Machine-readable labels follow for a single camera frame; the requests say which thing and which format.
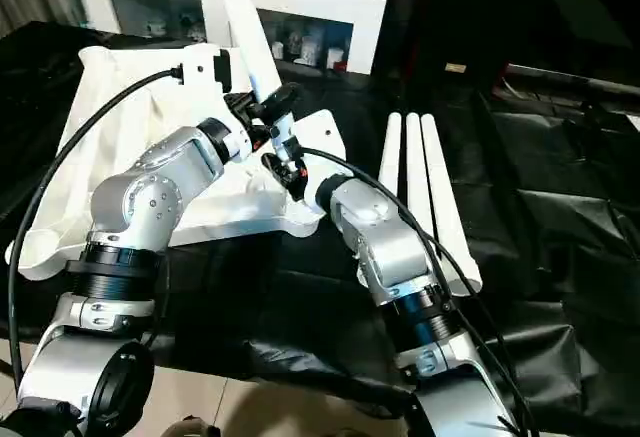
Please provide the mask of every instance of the black fabric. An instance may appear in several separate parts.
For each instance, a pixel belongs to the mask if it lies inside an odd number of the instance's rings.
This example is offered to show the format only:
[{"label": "black fabric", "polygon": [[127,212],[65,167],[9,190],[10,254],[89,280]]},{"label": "black fabric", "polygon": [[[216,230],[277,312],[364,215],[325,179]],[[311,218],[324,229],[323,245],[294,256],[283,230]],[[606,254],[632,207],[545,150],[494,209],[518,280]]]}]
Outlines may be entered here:
[{"label": "black fabric", "polygon": [[[180,43],[31,24],[0,41],[0,248],[52,158],[82,68],[77,51]],[[571,435],[640,433],[639,135],[616,117],[464,98],[403,102],[393,83],[280,64],[304,86],[296,115],[328,108],[348,160],[376,173],[386,116],[434,113],[483,297],[513,355],[540,427]],[[364,402],[407,395],[355,261],[323,220],[284,233],[170,251],[158,363],[290,382]],[[0,263],[6,275],[6,264]],[[21,335],[37,340],[63,275],[21,282]],[[158,282],[161,293],[164,283]],[[6,289],[0,326],[6,334]],[[487,334],[476,309],[465,303]]]}]

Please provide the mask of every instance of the white cylindrical rod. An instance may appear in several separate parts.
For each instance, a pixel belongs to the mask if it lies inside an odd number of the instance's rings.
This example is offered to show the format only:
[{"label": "white cylindrical rod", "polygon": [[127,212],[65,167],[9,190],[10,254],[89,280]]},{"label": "white cylindrical rod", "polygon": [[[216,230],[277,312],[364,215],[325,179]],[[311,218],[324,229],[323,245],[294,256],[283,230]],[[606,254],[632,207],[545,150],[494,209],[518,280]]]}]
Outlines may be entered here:
[{"label": "white cylindrical rod", "polygon": [[378,180],[395,195],[398,195],[398,169],[400,167],[400,133],[402,116],[397,112],[389,114],[387,134],[382,149],[382,161]]},{"label": "white cylindrical rod", "polygon": [[[438,229],[438,242],[458,262],[473,289],[480,291],[482,278],[480,277],[478,265],[469,253],[469,246],[467,245],[460,214],[458,213],[458,206],[451,188],[435,120],[433,115],[425,114],[422,116],[421,121],[435,223]],[[442,258],[441,261],[453,294],[457,296],[468,295],[469,292],[446,259]]]},{"label": "white cylindrical rod", "polygon": [[407,115],[407,203],[420,226],[433,235],[429,180],[424,162],[420,117]]}]

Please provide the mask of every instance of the white cabinet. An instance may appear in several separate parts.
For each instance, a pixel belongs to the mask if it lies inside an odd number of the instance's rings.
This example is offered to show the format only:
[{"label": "white cabinet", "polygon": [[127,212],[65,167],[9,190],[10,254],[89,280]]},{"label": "white cabinet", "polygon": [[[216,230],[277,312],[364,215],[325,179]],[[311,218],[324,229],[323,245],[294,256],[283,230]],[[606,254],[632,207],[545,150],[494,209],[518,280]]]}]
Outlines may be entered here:
[{"label": "white cabinet", "polygon": [[[83,0],[98,30],[233,45],[221,0]],[[371,71],[386,0],[253,0],[274,56]]]}]

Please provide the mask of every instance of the white tray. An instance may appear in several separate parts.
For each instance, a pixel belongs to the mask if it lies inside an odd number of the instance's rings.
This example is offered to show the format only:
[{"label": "white tray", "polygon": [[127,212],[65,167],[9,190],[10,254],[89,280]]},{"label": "white tray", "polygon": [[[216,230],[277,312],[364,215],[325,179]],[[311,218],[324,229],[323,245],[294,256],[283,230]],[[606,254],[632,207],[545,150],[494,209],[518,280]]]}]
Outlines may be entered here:
[{"label": "white tray", "polygon": [[[229,50],[231,91],[250,91],[239,54],[235,49]],[[176,50],[120,51],[89,47],[80,51],[85,70],[59,149],[116,93],[153,72],[184,62],[186,53],[192,52],[213,59],[217,47],[198,44]],[[128,169],[147,147],[178,127],[197,125],[209,117],[202,115],[192,89],[185,87],[166,78],[139,90],[109,112],[71,152],[45,192],[25,239],[19,265],[22,275],[43,280],[62,270],[68,259],[77,259],[91,227],[89,204],[97,185]],[[328,110],[298,121],[295,132],[301,145],[345,156],[344,144]],[[242,164],[227,164],[222,178],[189,205],[170,245],[274,230],[296,237],[312,234],[322,215],[302,202],[293,202],[262,166],[260,156],[272,151],[267,144]],[[10,252],[11,246],[5,252],[7,262]]]}]

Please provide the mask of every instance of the floor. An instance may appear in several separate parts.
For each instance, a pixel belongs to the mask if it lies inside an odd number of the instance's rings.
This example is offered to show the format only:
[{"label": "floor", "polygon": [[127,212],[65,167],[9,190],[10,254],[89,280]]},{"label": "floor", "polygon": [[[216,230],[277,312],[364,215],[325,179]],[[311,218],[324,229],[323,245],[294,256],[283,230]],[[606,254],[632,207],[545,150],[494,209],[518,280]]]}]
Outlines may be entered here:
[{"label": "floor", "polygon": [[[22,345],[25,360],[31,357],[33,349],[33,345]],[[0,358],[8,362],[6,340],[0,340]],[[15,405],[13,382],[0,374],[0,415],[11,412]],[[142,420],[127,435],[160,437],[168,427],[188,415],[215,424],[224,437],[406,435],[402,421],[366,417],[336,397],[284,385],[243,382],[163,367],[156,367]],[[365,435],[345,433],[347,430]]]}]

